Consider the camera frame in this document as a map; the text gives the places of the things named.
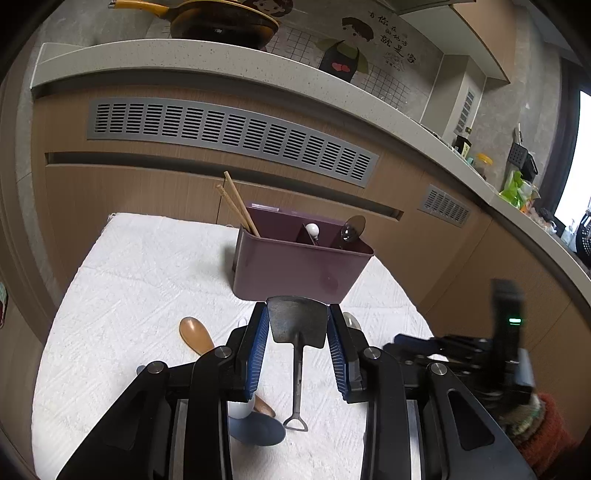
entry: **cartoon man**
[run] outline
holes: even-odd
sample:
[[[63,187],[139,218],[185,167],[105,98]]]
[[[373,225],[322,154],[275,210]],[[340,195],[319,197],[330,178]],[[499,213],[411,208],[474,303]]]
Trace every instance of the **cartoon man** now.
[[[316,44],[324,51],[318,68],[350,82],[355,72],[368,72],[368,61],[358,45],[373,40],[374,31],[367,23],[354,17],[345,17],[342,24],[344,37],[342,40],[327,38]]]
[[[254,8],[272,17],[283,17],[294,7],[293,0],[246,0],[242,5]]]

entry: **screw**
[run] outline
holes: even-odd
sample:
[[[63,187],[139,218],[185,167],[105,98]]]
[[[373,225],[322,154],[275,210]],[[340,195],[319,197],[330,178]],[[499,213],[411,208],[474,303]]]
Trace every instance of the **screw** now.
[[[439,362],[431,364],[431,372],[436,375],[445,375],[447,373],[447,367]]]
[[[151,362],[146,367],[151,374],[159,374],[164,370],[164,364],[160,361]]]
[[[232,354],[232,349],[226,345],[222,345],[215,350],[216,357],[228,358]]]
[[[380,351],[379,348],[376,348],[374,346],[369,346],[363,351],[363,354],[367,358],[371,358],[371,360],[376,360],[377,358],[379,358],[382,355],[382,352]]]

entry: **wooden spoon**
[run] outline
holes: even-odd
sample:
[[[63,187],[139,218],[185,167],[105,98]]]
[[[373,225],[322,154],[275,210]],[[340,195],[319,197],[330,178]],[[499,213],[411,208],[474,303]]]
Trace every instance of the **wooden spoon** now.
[[[205,325],[196,318],[185,317],[182,319],[178,326],[178,332],[181,334],[184,342],[198,355],[203,355],[215,348]],[[264,413],[275,418],[275,410],[258,395],[255,395],[254,409],[259,413]]]

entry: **bottle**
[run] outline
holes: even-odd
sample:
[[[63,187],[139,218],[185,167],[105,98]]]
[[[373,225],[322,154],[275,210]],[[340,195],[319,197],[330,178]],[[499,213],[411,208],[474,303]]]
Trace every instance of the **bottle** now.
[[[560,237],[560,239],[564,242],[566,246],[568,246],[571,240],[573,239],[576,223],[577,221],[573,218],[573,222],[571,223],[571,225],[565,228],[564,232],[562,232],[562,236]]]
[[[468,155],[468,151],[472,146],[472,143],[470,142],[470,140],[468,140],[468,137],[471,133],[472,129],[470,127],[466,127],[464,134],[458,135],[453,145],[453,148],[455,148],[457,152],[464,158],[466,158],[466,155]]]
[[[569,248],[571,252],[577,252],[577,232],[579,231],[578,227],[575,226],[573,236],[570,239]]]

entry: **purple utensil holder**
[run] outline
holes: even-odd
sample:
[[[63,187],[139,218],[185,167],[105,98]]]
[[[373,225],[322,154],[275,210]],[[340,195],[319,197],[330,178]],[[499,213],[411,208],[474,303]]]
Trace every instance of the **purple utensil holder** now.
[[[232,290],[242,300],[295,295],[340,303],[374,255],[361,239],[346,250],[330,248],[343,226],[338,220],[255,204],[247,209],[261,237],[242,227],[238,233]],[[318,245],[296,243],[308,223],[320,229]]]

